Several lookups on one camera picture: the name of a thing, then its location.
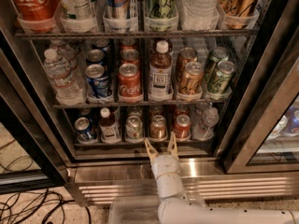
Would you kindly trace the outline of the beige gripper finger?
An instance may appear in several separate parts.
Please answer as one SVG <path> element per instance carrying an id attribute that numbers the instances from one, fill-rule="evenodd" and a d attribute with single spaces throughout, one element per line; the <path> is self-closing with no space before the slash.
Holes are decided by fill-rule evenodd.
<path id="1" fill-rule="evenodd" d="M 178 158 L 177 138 L 174 132 L 170 134 L 170 140 L 167 147 L 167 152 L 175 158 Z"/>
<path id="2" fill-rule="evenodd" d="M 154 162 L 155 159 L 159 156 L 158 151 L 151 145 L 150 140 L 145 138 L 144 140 L 145 147 L 151 162 Z"/>

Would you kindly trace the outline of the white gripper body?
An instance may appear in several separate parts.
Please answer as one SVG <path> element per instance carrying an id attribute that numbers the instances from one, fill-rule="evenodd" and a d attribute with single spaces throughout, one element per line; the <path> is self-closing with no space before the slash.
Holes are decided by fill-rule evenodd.
<path id="1" fill-rule="evenodd" d="M 180 174 L 179 160 L 172 155 L 160 155 L 151 164 L 151 170 L 155 176 Z"/>

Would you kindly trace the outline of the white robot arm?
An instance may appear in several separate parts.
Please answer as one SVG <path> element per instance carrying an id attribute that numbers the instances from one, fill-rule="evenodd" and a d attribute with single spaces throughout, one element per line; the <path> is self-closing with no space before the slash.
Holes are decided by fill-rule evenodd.
<path id="1" fill-rule="evenodd" d="M 299 224 L 299 212 L 289 210 L 207 208 L 192 203 L 183 187 L 177 139 L 171 133 L 167 154 L 160 155 L 145 138 L 160 205 L 160 224 Z"/>

